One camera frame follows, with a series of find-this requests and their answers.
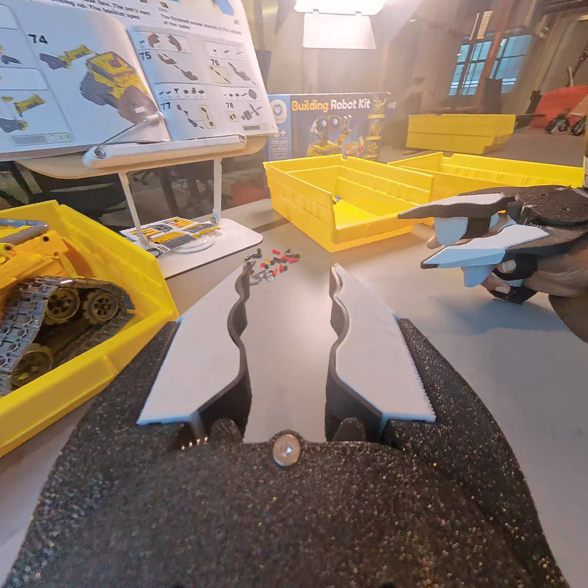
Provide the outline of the wide yellow plastic bin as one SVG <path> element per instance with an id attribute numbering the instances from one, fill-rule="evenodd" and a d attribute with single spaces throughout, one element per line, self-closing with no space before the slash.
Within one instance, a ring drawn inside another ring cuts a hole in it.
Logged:
<path id="1" fill-rule="evenodd" d="M 263 165 L 274 210 L 330 253 L 430 224 L 398 214 L 431 201 L 432 175 L 342 155 Z M 345 202 L 333 206 L 332 195 Z"/>

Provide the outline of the pile of small building parts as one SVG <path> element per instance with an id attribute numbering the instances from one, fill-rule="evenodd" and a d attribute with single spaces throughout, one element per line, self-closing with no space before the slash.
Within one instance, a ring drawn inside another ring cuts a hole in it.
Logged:
<path id="1" fill-rule="evenodd" d="M 289 267 L 300 261 L 301 255 L 291 249 L 272 249 L 264 255 L 261 248 L 244 258 L 250 285 L 272 282 L 276 276 L 286 273 Z"/>

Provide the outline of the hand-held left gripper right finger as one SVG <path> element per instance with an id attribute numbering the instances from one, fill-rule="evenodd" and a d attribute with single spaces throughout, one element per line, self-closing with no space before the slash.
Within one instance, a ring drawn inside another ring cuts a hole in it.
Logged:
<path id="1" fill-rule="evenodd" d="M 340 264 L 330 269 L 330 325 L 336 340 L 326 383 L 327 441 L 346 419 L 378 442 L 389 421 L 436 423 L 436 414 L 401 331 L 401 319 Z"/>

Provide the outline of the black office chair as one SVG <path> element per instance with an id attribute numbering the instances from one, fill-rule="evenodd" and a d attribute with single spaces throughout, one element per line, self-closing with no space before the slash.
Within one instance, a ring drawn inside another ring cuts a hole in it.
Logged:
<path id="1" fill-rule="evenodd" d="M 126 208 L 126 199 L 117 175 L 82 179 L 59 179 L 29 171 L 38 190 L 33 191 L 24 167 L 14 161 L 1 163 L 1 208 L 56 201 L 93 220 Z"/>

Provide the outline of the robot kit box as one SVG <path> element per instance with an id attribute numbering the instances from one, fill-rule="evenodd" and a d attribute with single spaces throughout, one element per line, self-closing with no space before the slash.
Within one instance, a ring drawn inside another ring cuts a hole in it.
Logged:
<path id="1" fill-rule="evenodd" d="M 396 103 L 389 92 L 273 94 L 277 125 L 266 161 L 342 155 L 378 161 L 386 119 Z"/>

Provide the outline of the printed task sheet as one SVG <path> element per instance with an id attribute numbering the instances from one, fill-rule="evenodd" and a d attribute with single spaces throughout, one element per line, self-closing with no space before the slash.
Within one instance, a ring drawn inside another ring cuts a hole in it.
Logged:
<path id="1" fill-rule="evenodd" d="M 161 26 L 253 46 L 241 1 L 48 1 L 50 5 L 112 16 L 126 25 Z"/>

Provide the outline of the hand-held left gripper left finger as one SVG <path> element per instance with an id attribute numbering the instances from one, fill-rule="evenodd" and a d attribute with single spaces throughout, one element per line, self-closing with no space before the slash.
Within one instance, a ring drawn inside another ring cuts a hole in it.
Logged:
<path id="1" fill-rule="evenodd" d="M 216 422 L 245 435 L 252 390 L 242 334 L 249 267 L 230 273 L 176 321 L 177 327 L 137 425 L 184 424 L 197 439 Z"/>

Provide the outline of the instruction booklet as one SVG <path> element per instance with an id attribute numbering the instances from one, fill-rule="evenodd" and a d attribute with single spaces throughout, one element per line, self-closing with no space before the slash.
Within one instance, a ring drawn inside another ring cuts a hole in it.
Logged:
<path id="1" fill-rule="evenodd" d="M 125 137 L 277 131 L 254 45 L 1 1 L 2 158 L 84 151 L 150 115 L 164 125 Z"/>

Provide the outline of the studio light panel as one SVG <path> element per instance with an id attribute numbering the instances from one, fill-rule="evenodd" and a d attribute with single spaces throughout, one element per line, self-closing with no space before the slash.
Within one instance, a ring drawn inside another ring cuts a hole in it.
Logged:
<path id="1" fill-rule="evenodd" d="M 295 1 L 294 10 L 304 16 L 305 49 L 374 50 L 371 18 L 386 1 Z"/>

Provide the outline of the yellow black sticker sheet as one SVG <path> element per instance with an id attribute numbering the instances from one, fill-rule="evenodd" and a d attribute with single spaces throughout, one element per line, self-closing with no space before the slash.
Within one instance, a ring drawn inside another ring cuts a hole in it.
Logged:
<path id="1" fill-rule="evenodd" d="M 137 229 L 123 230 L 121 235 L 143 250 L 160 256 L 169 252 L 184 254 L 206 249 L 214 244 L 214 235 L 221 229 L 214 219 L 196 222 L 182 217 L 170 217 L 143 225 L 143 239 Z"/>

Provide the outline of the deep yellow plastic bin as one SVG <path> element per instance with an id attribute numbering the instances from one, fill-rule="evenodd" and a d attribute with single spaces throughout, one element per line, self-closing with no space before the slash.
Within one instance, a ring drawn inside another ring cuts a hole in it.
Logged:
<path id="1" fill-rule="evenodd" d="M 103 391 L 178 317 L 151 254 L 56 201 L 1 211 L 1 456 Z"/>

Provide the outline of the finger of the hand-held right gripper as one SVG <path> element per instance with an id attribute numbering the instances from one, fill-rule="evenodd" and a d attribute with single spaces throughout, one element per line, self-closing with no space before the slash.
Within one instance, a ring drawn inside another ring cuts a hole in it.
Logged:
<path id="1" fill-rule="evenodd" d="M 428 244 L 454 245 L 498 232 L 509 220 L 503 211 L 514 199 L 513 192 L 469 192 L 418 205 L 398 218 L 432 218 L 436 235 Z"/>
<path id="2" fill-rule="evenodd" d="M 506 257 L 512 247 L 549 236 L 537 226 L 509 224 L 492 236 L 446 246 L 426 260 L 423 269 L 461 268 L 467 288 L 480 285 Z"/>

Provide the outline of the yellow tracked toy robot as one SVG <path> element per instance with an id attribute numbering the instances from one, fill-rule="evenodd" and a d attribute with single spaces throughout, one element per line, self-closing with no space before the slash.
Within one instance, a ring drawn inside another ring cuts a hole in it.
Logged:
<path id="1" fill-rule="evenodd" d="M 135 305 L 41 220 L 1 218 L 1 396 L 120 332 Z"/>

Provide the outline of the red wheeled cart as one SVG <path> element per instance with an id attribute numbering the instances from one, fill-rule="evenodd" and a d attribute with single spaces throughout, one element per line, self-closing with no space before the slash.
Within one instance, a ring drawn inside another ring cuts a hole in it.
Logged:
<path id="1" fill-rule="evenodd" d="M 536 110 L 541 125 L 548 134 L 567 132 L 584 135 L 587 120 L 587 85 L 560 88 L 545 93 Z"/>

